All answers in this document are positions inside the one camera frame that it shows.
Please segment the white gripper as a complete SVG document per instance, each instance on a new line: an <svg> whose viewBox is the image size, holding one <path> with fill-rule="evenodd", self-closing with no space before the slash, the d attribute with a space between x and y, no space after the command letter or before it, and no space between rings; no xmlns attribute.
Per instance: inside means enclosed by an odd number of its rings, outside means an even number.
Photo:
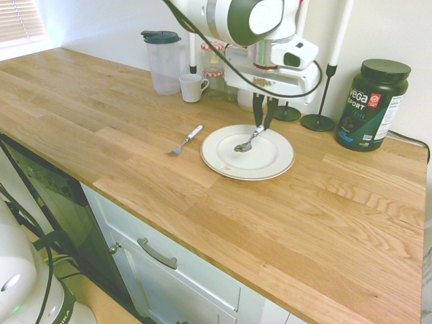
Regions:
<svg viewBox="0 0 432 324"><path fill-rule="evenodd" d="M279 67L262 70L253 65L248 50L228 47L225 50L225 81L234 88L253 92L252 108L256 127L270 128L279 100L299 105L313 101L321 83L321 68L315 62L304 70ZM267 113L263 122L263 101L267 97Z"/></svg>

